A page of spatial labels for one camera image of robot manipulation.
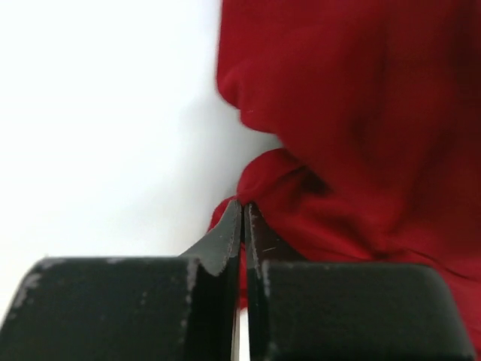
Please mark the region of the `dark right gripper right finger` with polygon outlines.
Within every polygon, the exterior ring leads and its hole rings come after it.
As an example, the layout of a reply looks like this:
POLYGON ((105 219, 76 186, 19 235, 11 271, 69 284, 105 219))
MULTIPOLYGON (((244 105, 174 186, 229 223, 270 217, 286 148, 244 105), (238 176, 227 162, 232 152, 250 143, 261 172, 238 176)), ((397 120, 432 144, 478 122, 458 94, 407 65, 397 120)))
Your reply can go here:
POLYGON ((452 294, 432 268, 312 262, 244 209, 253 360, 474 360, 452 294))

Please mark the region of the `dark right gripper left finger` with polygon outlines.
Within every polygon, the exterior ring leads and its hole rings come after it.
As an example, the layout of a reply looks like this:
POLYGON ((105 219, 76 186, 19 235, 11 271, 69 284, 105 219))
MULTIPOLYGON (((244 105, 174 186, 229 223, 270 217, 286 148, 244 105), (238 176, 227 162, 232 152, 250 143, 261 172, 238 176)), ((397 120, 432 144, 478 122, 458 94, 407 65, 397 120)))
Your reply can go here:
POLYGON ((236 360, 241 205, 179 256, 54 257, 26 273, 4 361, 236 360))

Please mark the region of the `dark red t-shirt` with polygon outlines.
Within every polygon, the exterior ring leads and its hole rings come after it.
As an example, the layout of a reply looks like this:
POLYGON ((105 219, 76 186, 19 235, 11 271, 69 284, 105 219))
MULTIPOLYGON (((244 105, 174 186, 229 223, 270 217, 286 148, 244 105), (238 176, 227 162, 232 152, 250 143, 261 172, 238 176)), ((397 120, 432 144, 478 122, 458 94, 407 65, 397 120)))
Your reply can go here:
POLYGON ((217 89, 280 146, 234 199, 310 261, 419 263, 480 350, 480 3, 224 1, 217 89))

